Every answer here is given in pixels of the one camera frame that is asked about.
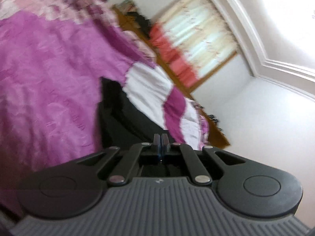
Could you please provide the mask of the red and cream curtain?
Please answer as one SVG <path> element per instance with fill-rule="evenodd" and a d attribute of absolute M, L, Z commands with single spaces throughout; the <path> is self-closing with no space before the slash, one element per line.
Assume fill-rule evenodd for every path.
<path fill-rule="evenodd" d="M 210 0 L 178 0 L 157 19 L 149 36 L 161 58 L 187 88 L 238 49 L 235 37 Z"/>

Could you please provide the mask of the magenta floral bedspread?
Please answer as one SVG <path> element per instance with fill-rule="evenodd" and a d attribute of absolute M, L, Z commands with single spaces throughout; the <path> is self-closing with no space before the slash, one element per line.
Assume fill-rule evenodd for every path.
<path fill-rule="evenodd" d="M 99 146 L 101 77 L 148 60 L 102 0 L 1 0 L 1 205 L 22 215 L 24 176 Z"/>

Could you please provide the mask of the black garment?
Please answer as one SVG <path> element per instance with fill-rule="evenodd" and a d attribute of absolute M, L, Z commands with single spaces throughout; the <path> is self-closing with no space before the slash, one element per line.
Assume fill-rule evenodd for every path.
<path fill-rule="evenodd" d="M 154 138 L 159 142 L 164 136 L 170 143 L 175 140 L 129 101 L 118 82 L 100 80 L 102 100 L 97 111 L 101 144 L 103 149 L 120 149 L 101 170 L 101 178 L 117 175 L 126 182 L 134 176 L 169 177 L 175 169 L 169 160 L 164 163 L 158 157 L 160 146 L 154 144 Z"/>

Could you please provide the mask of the magenta and white striped blanket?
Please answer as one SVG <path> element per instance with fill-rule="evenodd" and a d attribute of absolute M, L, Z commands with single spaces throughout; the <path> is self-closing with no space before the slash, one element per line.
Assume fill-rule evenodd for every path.
<path fill-rule="evenodd" d="M 209 126 L 194 102 L 185 97 L 159 66 L 134 63 L 126 74 L 123 91 L 151 121 L 168 131 L 178 143 L 201 150 Z"/>

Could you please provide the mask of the black bag on cabinet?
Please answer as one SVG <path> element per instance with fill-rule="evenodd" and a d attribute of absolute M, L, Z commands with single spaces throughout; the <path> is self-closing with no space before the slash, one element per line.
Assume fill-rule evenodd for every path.
<path fill-rule="evenodd" d="M 128 15 L 131 16 L 131 18 L 133 18 L 133 21 L 138 24 L 143 34 L 147 38 L 150 38 L 150 32 L 152 29 L 152 24 L 150 20 L 146 19 L 144 16 L 142 16 L 138 12 L 129 12 Z"/>

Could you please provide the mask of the wooden side cabinet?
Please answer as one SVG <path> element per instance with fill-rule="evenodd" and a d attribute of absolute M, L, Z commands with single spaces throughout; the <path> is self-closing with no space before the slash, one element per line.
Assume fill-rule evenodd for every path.
<path fill-rule="evenodd" d="M 168 64 L 163 61 L 159 52 L 154 48 L 149 39 L 143 34 L 141 30 L 135 27 L 134 22 L 130 20 L 126 15 L 119 11 L 119 9 L 115 6 L 112 7 L 112 10 L 117 14 L 119 26 L 123 30 L 130 30 L 134 32 L 139 39 L 141 39 L 156 55 L 157 64 L 160 65 L 165 73 L 170 77 L 173 83 L 177 86 L 177 88 L 187 97 L 194 101 L 192 95 L 188 89 L 179 81 L 179 79 L 175 76 L 172 70 L 169 68 Z M 200 113 L 206 118 L 209 125 L 209 136 L 208 142 L 213 146 L 216 146 L 220 149 L 224 149 L 230 146 L 228 139 L 225 135 L 218 129 L 216 124 L 207 116 L 202 108 L 199 109 Z"/>

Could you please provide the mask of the stack of books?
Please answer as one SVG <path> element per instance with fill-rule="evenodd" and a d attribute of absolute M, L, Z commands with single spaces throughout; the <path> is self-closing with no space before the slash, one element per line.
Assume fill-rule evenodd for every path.
<path fill-rule="evenodd" d="M 138 7 L 133 0 L 124 0 L 115 5 L 120 12 L 127 14 L 128 12 L 137 12 Z"/>

